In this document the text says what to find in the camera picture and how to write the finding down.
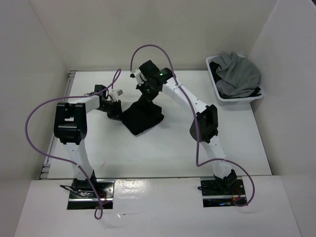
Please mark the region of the black skirt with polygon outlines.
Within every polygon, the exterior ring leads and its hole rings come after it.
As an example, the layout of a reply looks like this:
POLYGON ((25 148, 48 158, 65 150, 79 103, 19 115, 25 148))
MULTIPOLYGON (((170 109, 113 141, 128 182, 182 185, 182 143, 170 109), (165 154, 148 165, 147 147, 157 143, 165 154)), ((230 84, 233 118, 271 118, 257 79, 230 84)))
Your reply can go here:
POLYGON ((153 128, 164 119, 162 107, 144 98, 139 98, 122 113, 121 121, 133 135, 153 128))

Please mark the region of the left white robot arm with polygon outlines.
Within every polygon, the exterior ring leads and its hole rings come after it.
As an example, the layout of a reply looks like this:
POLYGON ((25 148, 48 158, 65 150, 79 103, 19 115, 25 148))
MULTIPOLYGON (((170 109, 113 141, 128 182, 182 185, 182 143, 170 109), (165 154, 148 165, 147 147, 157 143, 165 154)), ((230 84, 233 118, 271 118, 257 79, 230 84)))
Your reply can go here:
POLYGON ((121 89, 108 90, 105 86, 97 84, 92 93, 75 101, 57 104, 54 136, 64 145, 69 155, 74 172, 70 190, 77 195, 93 197, 98 193, 99 187, 85 148, 86 115, 98 110, 105 112, 109 118, 118 120, 122 114, 119 100, 122 94, 121 89))

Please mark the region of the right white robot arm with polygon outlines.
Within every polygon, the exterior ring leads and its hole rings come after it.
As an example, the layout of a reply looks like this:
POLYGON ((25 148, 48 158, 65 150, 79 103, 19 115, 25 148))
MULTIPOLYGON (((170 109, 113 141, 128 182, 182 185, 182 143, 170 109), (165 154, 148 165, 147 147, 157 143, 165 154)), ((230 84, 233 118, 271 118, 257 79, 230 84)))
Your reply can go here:
POLYGON ((208 105, 194 96, 180 83, 172 69, 159 69, 151 60, 132 70, 130 76, 136 78, 136 88, 145 98, 153 100, 162 92, 193 115, 189 131, 197 143, 196 166, 201 167, 214 162, 214 185, 203 190, 229 193, 234 187, 237 175, 233 169, 226 166, 226 163, 233 162, 226 159, 220 145, 217 107, 208 105))

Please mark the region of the grey skirt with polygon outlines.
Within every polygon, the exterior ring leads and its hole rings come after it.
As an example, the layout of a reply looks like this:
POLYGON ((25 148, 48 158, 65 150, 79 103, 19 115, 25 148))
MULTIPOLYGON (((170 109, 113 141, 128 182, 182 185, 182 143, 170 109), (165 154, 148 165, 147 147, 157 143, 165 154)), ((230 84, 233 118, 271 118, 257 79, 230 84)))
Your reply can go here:
POLYGON ((260 85, 260 71, 246 57, 236 53, 222 54, 213 59, 217 77, 216 86, 222 95, 249 96, 260 85))

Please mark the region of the white laundry basket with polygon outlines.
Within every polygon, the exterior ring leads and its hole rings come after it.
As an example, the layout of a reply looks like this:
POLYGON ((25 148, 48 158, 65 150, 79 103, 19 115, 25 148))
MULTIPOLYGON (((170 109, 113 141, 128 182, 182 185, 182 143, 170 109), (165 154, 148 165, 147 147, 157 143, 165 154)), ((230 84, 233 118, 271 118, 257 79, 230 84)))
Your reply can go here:
POLYGON ((215 93, 215 97, 217 100, 217 103, 221 106, 225 105, 239 105, 239 104, 249 104, 255 100, 262 99, 264 97, 264 92, 260 87, 257 87, 252 94, 249 94, 249 96, 240 96, 237 95, 235 97, 222 95, 220 91, 218 90, 216 86, 217 80, 215 79, 217 77, 215 65, 211 66, 213 64, 213 59, 215 57, 218 57, 218 55, 209 56, 206 58, 206 66, 210 77, 210 83, 212 85, 213 91, 215 93))

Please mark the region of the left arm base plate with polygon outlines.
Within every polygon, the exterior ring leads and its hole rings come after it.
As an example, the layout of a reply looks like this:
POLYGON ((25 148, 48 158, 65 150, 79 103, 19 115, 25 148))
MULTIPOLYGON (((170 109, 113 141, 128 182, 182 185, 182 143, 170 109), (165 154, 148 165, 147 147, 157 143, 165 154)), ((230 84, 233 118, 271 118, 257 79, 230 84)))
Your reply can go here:
MULTIPOLYGON (((93 184, 103 208, 113 209, 114 181, 93 182, 93 184)), ((73 181, 71 185, 60 185, 60 187, 69 192, 68 210, 96 209, 99 206, 97 195, 87 181, 73 181)))

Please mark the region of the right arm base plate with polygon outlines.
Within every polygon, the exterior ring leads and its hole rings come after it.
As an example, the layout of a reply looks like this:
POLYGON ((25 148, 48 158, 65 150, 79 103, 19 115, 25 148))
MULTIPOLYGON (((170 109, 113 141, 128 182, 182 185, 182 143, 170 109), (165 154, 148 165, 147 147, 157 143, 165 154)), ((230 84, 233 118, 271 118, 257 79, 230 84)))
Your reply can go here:
POLYGON ((220 190, 215 178, 201 179, 197 189, 201 191, 203 207, 229 207, 247 203, 243 181, 240 178, 227 190, 220 190))

